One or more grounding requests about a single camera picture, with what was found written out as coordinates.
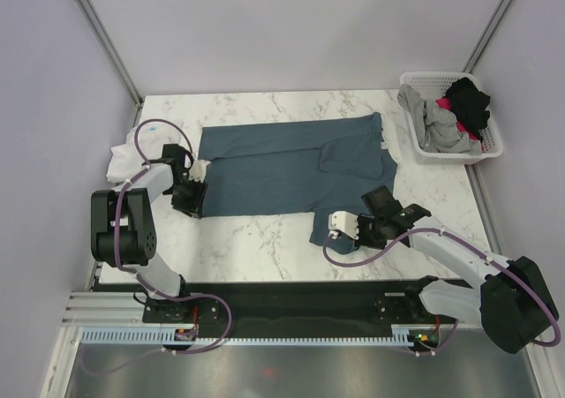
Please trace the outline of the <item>teal blue polo shirt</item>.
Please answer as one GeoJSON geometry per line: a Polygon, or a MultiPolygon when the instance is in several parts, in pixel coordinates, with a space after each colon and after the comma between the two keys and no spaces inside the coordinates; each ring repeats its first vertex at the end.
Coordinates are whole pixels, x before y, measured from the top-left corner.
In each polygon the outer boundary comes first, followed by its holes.
{"type": "Polygon", "coordinates": [[[363,195],[394,188],[396,162],[383,144],[381,115],[321,121],[206,127],[202,215],[312,213],[310,243],[322,246],[328,217],[363,214],[363,195]]]}

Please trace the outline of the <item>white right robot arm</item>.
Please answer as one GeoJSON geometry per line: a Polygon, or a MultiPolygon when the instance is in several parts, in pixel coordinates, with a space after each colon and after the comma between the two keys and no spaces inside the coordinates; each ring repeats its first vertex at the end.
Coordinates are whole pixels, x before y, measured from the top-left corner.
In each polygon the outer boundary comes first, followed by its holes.
{"type": "Polygon", "coordinates": [[[404,299],[417,322],[433,314],[481,327],[500,349],[515,354],[528,344],[552,348],[561,342],[559,313],[538,265],[480,249],[448,229],[417,204],[403,207],[387,187],[363,195],[372,222],[363,229],[404,243],[435,259],[465,281],[457,286],[426,277],[404,299]]]}

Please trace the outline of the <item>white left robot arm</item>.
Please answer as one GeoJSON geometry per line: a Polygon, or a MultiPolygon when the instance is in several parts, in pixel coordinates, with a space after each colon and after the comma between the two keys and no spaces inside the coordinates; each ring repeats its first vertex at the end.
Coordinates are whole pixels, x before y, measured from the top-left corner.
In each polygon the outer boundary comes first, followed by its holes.
{"type": "Polygon", "coordinates": [[[197,160],[178,144],[162,147],[162,156],[144,161],[133,177],[91,196],[91,253],[99,263],[128,274],[175,321],[191,317],[193,300],[184,277],[157,251],[152,204],[171,197],[174,210],[202,217],[207,191],[207,161],[197,160]]]}

